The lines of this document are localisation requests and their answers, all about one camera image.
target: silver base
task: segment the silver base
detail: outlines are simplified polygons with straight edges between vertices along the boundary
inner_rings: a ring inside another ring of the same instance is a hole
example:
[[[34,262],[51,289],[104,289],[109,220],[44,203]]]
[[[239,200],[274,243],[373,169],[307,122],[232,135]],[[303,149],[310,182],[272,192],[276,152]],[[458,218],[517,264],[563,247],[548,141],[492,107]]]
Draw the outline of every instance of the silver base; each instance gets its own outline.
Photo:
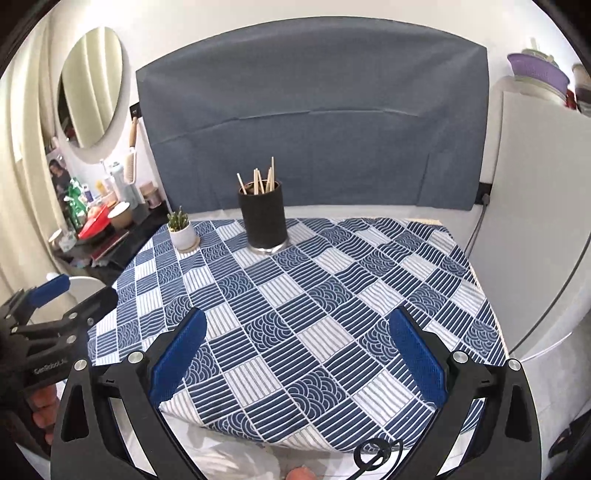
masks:
[[[248,249],[251,252],[254,252],[258,255],[272,255],[272,254],[276,254],[277,252],[280,252],[281,250],[286,249],[287,247],[290,246],[290,239],[289,237],[285,239],[285,241],[279,245],[277,245],[276,247],[272,247],[272,248],[257,248],[257,247],[253,247],[251,244],[248,244]]]

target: potted plant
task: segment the potted plant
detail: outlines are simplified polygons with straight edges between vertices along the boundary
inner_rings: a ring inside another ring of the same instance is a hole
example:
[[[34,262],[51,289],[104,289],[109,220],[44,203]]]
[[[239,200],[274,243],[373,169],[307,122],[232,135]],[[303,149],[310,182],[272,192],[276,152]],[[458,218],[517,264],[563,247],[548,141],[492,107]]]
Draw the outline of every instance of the potted plant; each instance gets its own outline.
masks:
[[[199,237],[189,222],[189,216],[183,212],[183,207],[168,214],[168,231],[174,247],[180,252],[195,248],[199,244]]]

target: purple plastic colander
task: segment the purple plastic colander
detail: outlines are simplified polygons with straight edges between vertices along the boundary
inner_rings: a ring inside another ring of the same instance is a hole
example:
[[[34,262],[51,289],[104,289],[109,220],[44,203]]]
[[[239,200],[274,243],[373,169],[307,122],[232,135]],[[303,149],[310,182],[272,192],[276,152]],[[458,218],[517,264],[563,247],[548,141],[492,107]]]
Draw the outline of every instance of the purple plastic colander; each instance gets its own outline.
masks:
[[[550,62],[525,53],[511,53],[507,55],[507,59],[511,62],[514,75],[531,77],[547,83],[566,95],[570,80],[562,70]]]

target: blue and white checkered tablecloth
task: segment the blue and white checkered tablecloth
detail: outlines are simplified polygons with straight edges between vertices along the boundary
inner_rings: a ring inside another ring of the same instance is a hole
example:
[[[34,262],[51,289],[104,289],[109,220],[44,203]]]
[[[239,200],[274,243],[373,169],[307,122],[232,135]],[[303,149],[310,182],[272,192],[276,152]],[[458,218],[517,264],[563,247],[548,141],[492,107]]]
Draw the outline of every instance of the blue and white checkered tablecloth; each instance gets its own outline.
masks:
[[[262,257],[241,220],[193,222],[179,254],[163,226],[115,284],[117,309],[90,330],[96,364],[146,350],[191,306],[206,341],[162,411],[237,437],[350,452],[372,437],[420,437],[432,404],[392,343],[404,305],[450,350],[500,365],[495,316],[447,229],[389,218],[289,219],[292,246]],[[474,428],[476,400],[464,430]]]

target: blue gripper pad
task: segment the blue gripper pad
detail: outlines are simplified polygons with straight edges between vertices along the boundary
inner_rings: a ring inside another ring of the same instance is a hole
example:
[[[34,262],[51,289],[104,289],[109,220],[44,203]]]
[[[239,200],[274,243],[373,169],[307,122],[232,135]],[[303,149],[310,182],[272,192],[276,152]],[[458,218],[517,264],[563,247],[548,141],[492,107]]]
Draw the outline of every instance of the blue gripper pad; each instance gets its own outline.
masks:
[[[194,309],[193,314],[185,317],[175,328],[175,338],[152,369],[150,403],[154,407],[173,397],[206,332],[205,314],[198,309]]]
[[[40,287],[32,289],[27,297],[27,302],[36,309],[43,307],[46,303],[58,298],[62,293],[70,289],[70,277],[60,275]]]
[[[423,397],[441,408],[447,401],[443,367],[400,308],[390,313],[389,323],[390,336]]]

